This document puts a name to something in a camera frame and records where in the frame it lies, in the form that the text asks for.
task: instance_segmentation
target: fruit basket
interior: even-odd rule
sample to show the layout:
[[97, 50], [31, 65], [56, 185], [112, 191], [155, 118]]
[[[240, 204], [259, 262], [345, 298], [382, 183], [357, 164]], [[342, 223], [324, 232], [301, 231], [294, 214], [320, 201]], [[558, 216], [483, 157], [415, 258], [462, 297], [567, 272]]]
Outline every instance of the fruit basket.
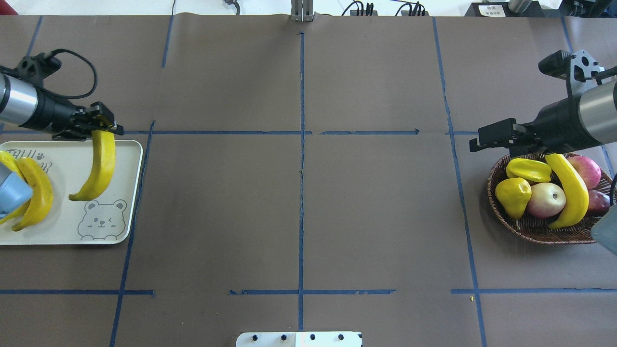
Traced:
[[[571, 157], [577, 156], [577, 154], [568, 153], [565, 154], [565, 156]], [[520, 157], [546, 162], [544, 155], [541, 154], [527, 154]], [[503, 224], [503, 226], [520, 238], [533, 243], [541, 243], [544, 245], [582, 245], [586, 243], [595, 243], [595, 240], [591, 237], [591, 228], [598, 220], [600, 220], [600, 217], [591, 217], [586, 215], [577, 224], [558, 229], [548, 228], [548, 224], [557, 220], [558, 215], [546, 219], [538, 219], [525, 212], [518, 220], [510, 218], [506, 214], [503, 206], [495, 197], [495, 187], [497, 184], [508, 178], [506, 176], [505, 168], [509, 162], [510, 156], [504, 156], [499, 159], [499, 161], [497, 161], [491, 169], [487, 182], [489, 204], [495, 216], [499, 222]], [[555, 172], [551, 174], [551, 182], [561, 186], [559, 178], [557, 178]], [[602, 170], [600, 183], [598, 183], [594, 189], [609, 195], [611, 182], [612, 178], [604, 172], [604, 170]]]

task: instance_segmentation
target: red apple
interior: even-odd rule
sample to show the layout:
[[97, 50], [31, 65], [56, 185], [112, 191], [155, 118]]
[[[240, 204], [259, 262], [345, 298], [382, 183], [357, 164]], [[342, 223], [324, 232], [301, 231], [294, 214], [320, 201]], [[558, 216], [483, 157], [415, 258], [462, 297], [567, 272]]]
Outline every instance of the red apple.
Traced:
[[589, 191], [589, 208], [587, 208], [587, 214], [601, 217], [608, 212], [609, 207], [611, 207], [611, 204], [608, 195], [597, 190]]
[[549, 218], [558, 214], [566, 205], [566, 195], [561, 187], [545, 182], [531, 186], [531, 199], [527, 212], [535, 218]]
[[581, 176], [582, 180], [585, 182], [585, 186], [587, 186], [587, 189], [593, 189], [598, 185], [598, 183], [600, 183], [602, 171], [595, 161], [583, 156], [569, 157], [568, 161]]

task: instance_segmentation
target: white tray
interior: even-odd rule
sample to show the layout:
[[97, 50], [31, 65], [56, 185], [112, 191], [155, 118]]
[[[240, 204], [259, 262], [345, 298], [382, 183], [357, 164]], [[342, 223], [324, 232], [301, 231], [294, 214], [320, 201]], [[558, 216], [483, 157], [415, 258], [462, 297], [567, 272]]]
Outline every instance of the white tray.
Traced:
[[111, 245], [131, 231], [143, 148], [133, 140], [116, 141], [116, 166], [107, 190], [93, 201], [71, 201], [90, 175], [92, 141], [11, 141], [0, 151], [31, 157], [47, 172], [54, 204], [39, 224], [13, 232], [14, 218], [0, 225], [0, 245]]

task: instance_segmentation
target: yellow banana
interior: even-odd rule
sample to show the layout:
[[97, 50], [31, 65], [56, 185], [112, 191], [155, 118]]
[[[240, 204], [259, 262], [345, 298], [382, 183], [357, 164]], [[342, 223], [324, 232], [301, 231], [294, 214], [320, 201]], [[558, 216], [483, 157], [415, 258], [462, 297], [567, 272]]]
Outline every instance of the yellow banana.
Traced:
[[92, 169], [79, 192], [70, 194], [72, 201], [90, 201], [98, 198], [112, 180], [115, 169], [114, 134], [102, 130], [92, 131]]
[[14, 232], [41, 222], [49, 214], [54, 202], [54, 191], [51, 188], [49, 177], [34, 159], [21, 157], [17, 161], [17, 166], [32, 188], [32, 198], [21, 221], [13, 225]]
[[589, 194], [585, 182], [576, 172], [572, 164], [561, 154], [549, 154], [545, 156], [546, 163], [555, 171], [561, 181], [563, 192], [566, 194], [566, 206], [559, 218], [549, 224], [549, 228], [557, 229], [569, 227], [585, 217], [589, 207]]
[[[9, 170], [15, 172], [22, 180], [26, 180], [23, 176], [19, 167], [17, 167], [17, 159], [15, 157], [5, 151], [0, 151], [0, 162], [2, 162]], [[25, 204], [21, 205], [15, 211], [9, 213], [5, 216], [5, 218], [0, 219], [0, 225], [4, 224], [7, 220], [13, 219], [15, 217], [19, 217], [26, 212], [28, 206], [30, 205], [30, 201], [28, 200]]]
[[0, 151], [0, 162], [8, 167], [9, 170], [17, 173], [22, 180], [26, 180], [22, 172], [19, 170], [19, 167], [17, 167], [17, 159], [15, 159], [13, 155], [5, 151]]

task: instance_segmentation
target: blue tape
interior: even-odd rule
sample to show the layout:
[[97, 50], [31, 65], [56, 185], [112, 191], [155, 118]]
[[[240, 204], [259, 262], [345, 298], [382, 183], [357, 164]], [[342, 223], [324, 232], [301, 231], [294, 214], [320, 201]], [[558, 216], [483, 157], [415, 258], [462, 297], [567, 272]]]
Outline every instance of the blue tape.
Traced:
[[167, 28], [167, 40], [165, 40], [165, 50], [163, 51], [163, 61], [160, 63], [161, 68], [165, 68], [167, 64], [167, 51], [169, 50], [169, 42], [172, 40], [173, 16], [169, 16], [169, 27]]
[[454, 132], [454, 135], [477, 135], [478, 132]]
[[452, 159], [454, 160], [454, 170], [457, 176], [458, 196], [460, 198], [461, 207], [463, 208], [463, 218], [465, 220], [465, 235], [467, 237], [467, 253], [469, 255], [469, 264], [471, 268], [471, 279], [473, 281], [473, 289], [476, 293], [476, 310], [478, 312], [478, 326], [480, 329], [480, 339], [482, 341], [482, 347], [486, 347], [486, 334], [484, 332], [484, 318], [482, 317], [482, 306], [480, 304], [480, 297], [478, 293], [478, 278], [476, 276], [476, 264], [473, 257], [473, 247], [471, 245], [471, 235], [469, 231], [469, 221], [467, 219], [467, 207], [465, 206], [465, 194], [463, 193], [463, 182], [461, 179], [460, 168], [458, 166], [458, 156], [456, 150], [456, 140], [454, 139], [454, 128], [452, 125], [452, 116], [450, 113], [450, 105], [448, 104], [446, 89], [445, 89], [445, 75], [444, 75], [444, 63], [441, 58], [441, 48], [439, 46], [439, 34], [437, 32], [437, 18], [433, 17], [433, 32], [435, 34], [435, 47], [437, 49], [437, 61], [439, 63], [439, 75], [441, 76], [441, 89], [444, 94], [444, 106], [445, 113], [448, 118], [448, 129], [450, 134], [450, 146], [452, 147]]
[[298, 239], [298, 331], [304, 330], [304, 32], [300, 31], [300, 225]]
[[[395, 289], [304, 289], [303, 295], [390, 295]], [[229, 291], [230, 295], [298, 295], [297, 289], [248, 289]]]
[[[119, 290], [91, 289], [0, 289], [0, 295], [118, 295]], [[154, 290], [127, 290], [124, 295], [147, 295], [154, 297]]]
[[30, 40], [30, 45], [28, 46], [28, 51], [26, 52], [26, 56], [30, 56], [32, 54], [32, 48], [35, 46], [36, 37], [38, 36], [38, 32], [41, 29], [41, 24], [43, 23], [43, 16], [39, 16], [39, 21], [36, 24], [35, 33], [32, 35], [32, 40]]
[[306, 295], [390, 295], [395, 289], [305, 289]]
[[126, 276], [128, 273], [128, 264], [131, 261], [131, 250], [133, 248], [133, 240], [135, 239], [135, 226], [137, 225], [137, 212], [139, 211], [139, 203], [141, 202], [141, 193], [144, 186], [144, 177], [146, 174], [146, 168], [148, 165], [148, 159], [150, 156], [150, 146], [152, 143], [152, 130], [154, 129], [154, 122], [150, 124], [150, 134], [148, 134], [148, 142], [146, 145], [146, 151], [144, 152], [144, 161], [141, 165], [141, 174], [139, 175], [139, 186], [137, 189], [137, 196], [135, 198], [135, 210], [133, 211], [133, 220], [131, 221], [131, 234], [128, 237], [128, 246], [126, 248], [126, 257], [124, 260], [124, 269], [122, 270], [122, 279], [120, 280], [120, 291], [118, 293], [118, 303], [116, 304], [116, 313], [114, 317], [114, 326], [112, 327], [112, 336], [109, 341], [109, 347], [115, 346], [115, 338], [118, 333], [118, 323], [120, 322], [120, 311], [122, 310], [122, 300], [126, 287]]
[[[130, 130], [125, 131], [126, 135], [147, 135], [149, 131]], [[152, 132], [153, 135], [301, 135], [302, 132], [295, 131], [271, 131], [261, 132], [253, 130], [157, 130]]]
[[[453, 289], [452, 294], [474, 294], [473, 289]], [[488, 288], [479, 294], [617, 293], [617, 288]]]
[[381, 131], [381, 132], [323, 132], [320, 133], [319, 135], [417, 135], [419, 134], [420, 131], [418, 129], [416, 130], [409, 130], [409, 131]]
[[118, 290], [0, 289], [0, 295], [118, 295]]
[[297, 295], [297, 289], [248, 289], [241, 291], [230, 290], [230, 295]]
[[37, 132], [34, 130], [4, 130], [3, 134], [7, 135], [40, 135], [41, 132]]
[[563, 28], [563, 34], [566, 36], [566, 43], [568, 44], [568, 49], [570, 52], [574, 52], [572, 49], [572, 42], [570, 41], [570, 34], [568, 33], [568, 26], [566, 25], [566, 19], [564, 17], [561, 18], [561, 27]]

